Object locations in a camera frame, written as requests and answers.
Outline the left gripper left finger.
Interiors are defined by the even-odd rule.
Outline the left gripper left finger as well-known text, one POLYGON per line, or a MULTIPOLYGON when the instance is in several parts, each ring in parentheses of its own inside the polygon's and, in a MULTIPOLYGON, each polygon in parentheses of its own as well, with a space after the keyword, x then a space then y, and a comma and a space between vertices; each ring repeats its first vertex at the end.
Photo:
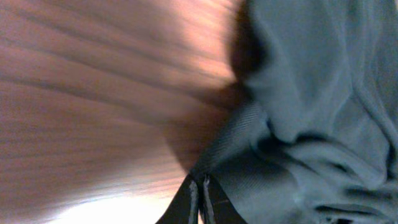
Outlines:
POLYGON ((198 201, 198 186, 191 175, 187 175, 156 224, 197 224, 198 201))

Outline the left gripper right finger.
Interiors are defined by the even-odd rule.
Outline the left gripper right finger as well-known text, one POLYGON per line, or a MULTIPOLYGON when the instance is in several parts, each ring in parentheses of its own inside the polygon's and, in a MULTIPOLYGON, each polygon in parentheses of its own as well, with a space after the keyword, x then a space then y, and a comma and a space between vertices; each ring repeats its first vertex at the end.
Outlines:
POLYGON ((210 175, 203 182, 202 215, 205 224, 246 224, 220 184, 210 175))

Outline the plain black t-shirt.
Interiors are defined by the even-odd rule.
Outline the plain black t-shirt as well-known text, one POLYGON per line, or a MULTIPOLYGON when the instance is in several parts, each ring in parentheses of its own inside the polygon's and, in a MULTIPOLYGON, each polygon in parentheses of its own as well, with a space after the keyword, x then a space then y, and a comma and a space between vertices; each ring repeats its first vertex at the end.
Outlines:
POLYGON ((249 1, 249 104, 191 170, 248 223, 397 222, 394 1, 249 1))

